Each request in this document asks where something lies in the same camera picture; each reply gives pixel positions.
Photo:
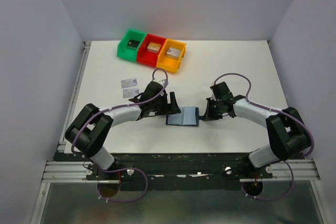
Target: wire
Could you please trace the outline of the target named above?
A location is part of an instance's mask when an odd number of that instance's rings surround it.
[[[124,170],[128,170],[128,169],[132,169],[132,170],[136,170],[138,172],[140,172],[143,177],[145,178],[145,182],[146,182],[146,186],[145,186],[145,189],[143,190],[143,192],[141,193],[141,195],[138,197],[138,198],[135,198],[135,199],[127,199],[127,200],[123,200],[123,199],[111,199],[111,198],[104,198],[101,196],[101,193],[100,193],[100,187],[98,187],[98,194],[99,194],[99,197],[104,199],[104,200],[107,200],[107,201],[110,201],[110,202],[116,202],[116,203],[130,203],[130,202],[135,202],[139,199],[141,199],[147,192],[147,189],[148,189],[148,179],[147,179],[147,175],[140,169],[137,169],[137,168],[134,168],[134,167],[131,167],[131,168],[122,168],[122,169],[118,169],[118,170],[103,170],[101,168],[99,168],[100,170],[102,170],[103,172],[105,173],[118,173],[118,172],[122,172]]]
[[[240,77],[243,77],[245,80],[247,80],[249,87],[248,87],[248,90],[247,90],[247,92],[246,92],[245,99],[246,99],[246,101],[247,101],[248,103],[250,103],[250,104],[252,104],[252,105],[254,105],[254,106],[256,106],[256,107],[259,107],[259,108],[261,108],[261,109],[264,109],[264,110],[269,110],[269,111],[272,111],[272,112],[275,112],[275,113],[282,114],[282,115],[284,115],[284,116],[286,116],[286,117],[292,119],[294,122],[298,123],[302,128],[304,128],[304,130],[308,133],[309,138],[310,138],[310,149],[309,149],[309,151],[307,151],[307,152],[303,155],[303,157],[307,157],[308,155],[310,155],[310,154],[313,152],[314,147],[315,147],[314,137],[313,137],[311,131],[305,126],[305,124],[303,124],[301,121],[299,121],[298,119],[296,119],[294,116],[292,116],[292,115],[290,115],[290,114],[288,114],[288,113],[286,113],[286,112],[284,112],[284,111],[276,110],[276,109],[273,109],[273,108],[271,108],[271,107],[267,107],[267,106],[264,106],[264,105],[261,105],[261,104],[258,104],[258,103],[255,103],[255,102],[251,101],[251,100],[248,98],[248,95],[249,95],[249,93],[250,93],[250,91],[251,91],[252,83],[251,83],[251,81],[250,81],[246,76],[243,76],[243,75],[240,74],[240,73],[225,73],[225,74],[219,76],[219,77],[214,81],[214,83],[216,84],[216,81],[218,81],[221,77],[224,77],[224,76],[240,76]]]
[[[124,107],[128,107],[128,106],[139,106],[139,105],[143,105],[145,103],[148,103],[148,102],[151,102],[153,101],[154,99],[156,99],[157,97],[159,97],[161,95],[161,93],[165,90],[165,88],[168,86],[168,74],[167,72],[162,69],[162,68],[156,68],[153,73],[152,73],[152,81],[154,80],[154,74],[156,71],[158,70],[161,70],[164,72],[164,74],[166,75],[166,79],[165,79],[165,82],[164,82],[164,85],[161,89],[161,91],[159,93],[157,93],[155,96],[153,96],[152,98],[146,100],[146,101],[143,101],[143,102],[138,102],[138,103],[131,103],[131,104],[122,104],[122,105],[117,105],[117,106],[113,106],[112,108],[110,109],[105,109],[105,110],[102,110],[102,111],[99,111],[97,112],[96,114],[94,114],[84,125],[83,127],[78,131],[74,141],[72,142],[72,145],[71,145],[71,151],[73,153],[77,153],[77,154],[81,154],[81,152],[76,152],[75,151],[75,146],[76,146],[76,142],[78,141],[78,138],[80,136],[80,134],[83,133],[83,131],[85,130],[85,128],[92,122],[93,119],[95,119],[97,116],[103,114],[103,113],[106,113],[106,112],[109,112],[109,111],[112,111],[112,110],[115,110],[115,109],[119,109],[119,108],[124,108]],[[136,170],[138,172],[140,172],[143,177],[145,178],[145,182],[146,182],[146,187],[144,189],[144,191],[142,192],[142,194],[136,198],[136,199],[132,199],[132,200],[113,200],[113,199],[110,199],[110,198],[103,198],[105,200],[108,200],[108,201],[111,201],[111,202],[119,202],[119,203],[127,203],[127,202],[134,202],[134,201],[137,201],[139,199],[141,199],[147,192],[147,189],[148,189],[148,179],[147,179],[147,176],[146,174],[140,170],[140,169],[137,169],[137,168],[134,168],[134,167],[131,167],[131,168],[123,168],[123,169],[118,169],[118,170],[104,170],[104,169],[101,169],[100,167],[98,167],[101,171],[105,172],[105,173],[117,173],[117,172],[122,172],[124,170],[128,170],[128,169],[132,169],[132,170]]]
[[[131,104],[122,104],[122,105],[117,105],[117,106],[114,106],[110,109],[105,109],[105,110],[101,110],[99,112],[97,112],[96,114],[94,114],[84,125],[83,127],[79,130],[79,132],[77,133],[74,141],[72,142],[72,145],[71,145],[71,151],[72,153],[75,153],[75,154],[81,154],[81,152],[77,152],[75,151],[75,146],[76,146],[76,142],[78,141],[78,138],[79,136],[83,133],[83,131],[85,130],[85,128],[93,121],[93,119],[95,119],[97,116],[101,115],[101,114],[104,114],[106,112],[109,112],[109,111],[112,111],[112,110],[115,110],[115,109],[119,109],[119,108],[124,108],[124,107],[128,107],[128,106],[139,106],[139,105],[143,105],[145,103],[148,103],[148,102],[151,102],[153,101],[154,99],[156,99],[164,90],[165,88],[168,86],[168,74],[167,72],[162,69],[162,68],[156,68],[153,73],[152,73],[152,78],[154,80],[154,74],[156,71],[158,70],[162,70],[164,72],[164,74],[166,75],[166,81],[161,89],[161,91],[159,93],[157,93],[155,96],[153,96],[152,98],[146,100],[146,101],[143,101],[143,102],[138,102],[138,103],[131,103]]]
[[[262,198],[262,197],[257,197],[257,196],[251,196],[250,194],[248,194],[246,192],[245,185],[244,185],[244,183],[242,183],[240,188],[243,191],[243,193],[245,194],[245,196],[248,197],[248,198],[251,198],[251,199],[256,199],[256,200],[261,200],[261,201],[274,201],[274,200],[283,199],[283,198],[287,197],[293,191],[293,188],[294,188],[294,173],[293,173],[293,170],[290,167],[290,165],[286,161],[284,161],[284,163],[288,166],[288,168],[290,170],[290,174],[292,176],[292,181],[291,181],[290,187],[289,187],[287,192],[285,192],[283,195],[281,195],[279,197],[276,197],[276,198]]]

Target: blue folded fabric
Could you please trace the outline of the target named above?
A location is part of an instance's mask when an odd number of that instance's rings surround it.
[[[198,126],[198,107],[180,107],[181,113],[167,115],[166,125]]]

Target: plastic storage bin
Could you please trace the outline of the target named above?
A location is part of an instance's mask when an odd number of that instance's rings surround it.
[[[167,56],[167,50],[170,48],[176,48],[178,50],[181,50],[181,54],[179,59],[173,59]],[[165,44],[163,45],[159,56],[158,61],[156,63],[157,68],[163,68],[169,72],[176,73],[181,65],[181,59],[184,57],[185,54],[185,47],[186,44],[182,42],[178,42],[176,40],[167,39]]]
[[[143,33],[141,31],[129,29],[118,44],[117,56],[126,60],[136,61],[139,47],[142,45],[142,42],[145,39],[146,35],[146,33]],[[127,44],[130,39],[134,39],[140,42],[135,50],[127,48]]]
[[[161,47],[159,49],[159,52],[154,53],[154,52],[149,52],[147,51],[147,46],[150,42],[160,44]],[[164,43],[166,42],[166,38],[162,38],[159,36],[155,36],[152,34],[147,34],[145,39],[143,40],[141,46],[138,49],[138,55],[137,55],[137,62],[141,64],[145,64],[151,67],[156,67],[157,64],[157,58],[161,52],[161,49],[164,46]]]

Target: small card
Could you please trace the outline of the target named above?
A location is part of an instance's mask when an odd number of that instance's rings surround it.
[[[140,44],[140,41],[130,39],[128,41],[127,48],[136,50],[139,44]]]
[[[176,59],[176,60],[179,59],[180,54],[181,54],[181,50],[178,50],[178,49],[173,48],[173,47],[170,47],[167,50],[167,56],[170,57],[170,58]]]
[[[124,89],[122,90],[123,98],[132,98],[139,94],[139,89]]]
[[[160,50],[161,45],[154,43],[154,42],[150,42],[149,45],[147,46],[147,51],[149,52],[153,52],[153,53],[158,53]]]
[[[138,85],[138,82],[136,81],[136,78],[131,78],[131,79],[121,81],[121,88],[122,89],[134,87],[136,85]]]

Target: black bracket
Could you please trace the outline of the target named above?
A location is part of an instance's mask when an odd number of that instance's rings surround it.
[[[244,99],[245,96],[237,95],[234,97],[224,81],[211,86],[210,89],[214,94],[214,98],[206,99],[207,105],[203,121],[222,119],[224,113],[228,113],[230,117],[234,118],[236,115],[233,110],[233,104],[240,99]]]
[[[97,112],[99,109],[89,103],[79,112],[75,120],[65,132],[65,138],[72,143],[83,125]],[[91,124],[95,124],[93,129],[87,127],[80,134],[76,142],[76,148],[79,149],[86,157],[94,156],[103,146],[105,138],[111,128],[113,119],[105,114],[97,116]]]
[[[141,94],[140,98],[134,97],[130,99],[131,102],[143,102],[146,101],[155,95],[157,95],[161,90],[163,86],[155,81],[151,81],[145,91]],[[141,108],[141,114],[140,118],[145,118],[149,116],[151,112],[155,112],[155,115],[172,115],[172,114],[180,114],[181,110],[179,106],[177,105],[175,93],[170,92],[170,103],[167,101],[167,93],[164,90],[163,94],[158,96],[153,101],[140,105]]]
[[[283,110],[303,123],[299,112],[292,107]],[[302,126],[282,114],[266,119],[269,144],[280,160],[287,160],[310,146],[311,139]]]

